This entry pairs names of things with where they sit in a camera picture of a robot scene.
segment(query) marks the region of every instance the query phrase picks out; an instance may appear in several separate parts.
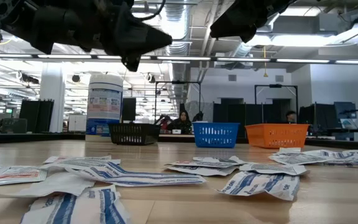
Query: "white column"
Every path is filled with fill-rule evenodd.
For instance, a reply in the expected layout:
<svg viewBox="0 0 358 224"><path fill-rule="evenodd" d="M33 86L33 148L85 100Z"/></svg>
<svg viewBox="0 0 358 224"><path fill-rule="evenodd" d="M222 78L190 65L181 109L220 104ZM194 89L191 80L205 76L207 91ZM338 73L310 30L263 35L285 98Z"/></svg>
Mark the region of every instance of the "white column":
<svg viewBox="0 0 358 224"><path fill-rule="evenodd" d="M44 63L41 76L40 100L53 100L50 132L63 131L63 115L65 111L66 75L61 63Z"/></svg>

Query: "blue basket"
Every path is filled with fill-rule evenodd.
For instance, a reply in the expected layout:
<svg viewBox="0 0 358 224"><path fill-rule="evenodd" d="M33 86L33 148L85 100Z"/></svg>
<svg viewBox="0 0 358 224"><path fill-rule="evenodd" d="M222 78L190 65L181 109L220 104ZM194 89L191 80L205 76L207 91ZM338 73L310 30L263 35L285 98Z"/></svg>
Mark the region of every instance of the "blue basket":
<svg viewBox="0 0 358 224"><path fill-rule="evenodd" d="M197 147L227 147L236 145L239 123L193 123Z"/></svg>

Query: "orange basket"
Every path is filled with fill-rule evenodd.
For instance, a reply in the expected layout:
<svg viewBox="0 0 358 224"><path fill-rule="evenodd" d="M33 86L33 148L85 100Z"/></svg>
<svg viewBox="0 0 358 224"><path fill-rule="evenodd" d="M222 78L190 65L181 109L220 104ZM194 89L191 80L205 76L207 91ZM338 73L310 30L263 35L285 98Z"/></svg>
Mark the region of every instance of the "orange basket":
<svg viewBox="0 0 358 224"><path fill-rule="evenodd" d="M303 147L308 124L255 124L246 126L251 146L278 149Z"/></svg>

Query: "wooden table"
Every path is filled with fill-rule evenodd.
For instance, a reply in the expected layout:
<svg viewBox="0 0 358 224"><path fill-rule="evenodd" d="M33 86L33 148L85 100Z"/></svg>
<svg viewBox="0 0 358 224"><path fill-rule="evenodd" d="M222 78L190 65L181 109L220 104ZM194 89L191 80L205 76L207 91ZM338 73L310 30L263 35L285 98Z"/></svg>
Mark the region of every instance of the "wooden table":
<svg viewBox="0 0 358 224"><path fill-rule="evenodd" d="M169 172L164 164L193 156L238 156L245 161L272 162L275 150L238 144L234 149L196 148L194 143L117 146L84 141L0 144L0 165L40 165L50 156L106 156L121 159L126 170ZM219 194L234 175L206 177L202 185L117 187L133 223L358 223L358 168L307 166L293 202L267 194L251 197ZM9 188L20 185L4 186ZM34 199L0 199L0 223L19 223Z"/></svg>

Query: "black basket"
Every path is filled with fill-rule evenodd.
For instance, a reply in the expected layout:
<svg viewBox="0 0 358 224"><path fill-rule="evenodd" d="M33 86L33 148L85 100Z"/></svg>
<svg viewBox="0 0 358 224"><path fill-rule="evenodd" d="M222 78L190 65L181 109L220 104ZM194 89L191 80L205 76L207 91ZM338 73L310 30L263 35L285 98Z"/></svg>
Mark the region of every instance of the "black basket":
<svg viewBox="0 0 358 224"><path fill-rule="evenodd" d="M160 126L154 124L109 124L114 144L144 146L158 141Z"/></svg>

